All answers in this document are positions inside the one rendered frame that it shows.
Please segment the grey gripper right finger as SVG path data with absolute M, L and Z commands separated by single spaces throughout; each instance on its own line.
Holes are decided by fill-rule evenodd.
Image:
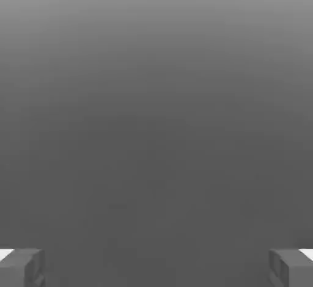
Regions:
M 313 249 L 270 249 L 272 287 L 313 287 Z

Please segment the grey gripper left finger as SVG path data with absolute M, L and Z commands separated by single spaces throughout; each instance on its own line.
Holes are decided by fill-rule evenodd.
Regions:
M 45 251 L 0 249 L 0 287 L 46 287 Z

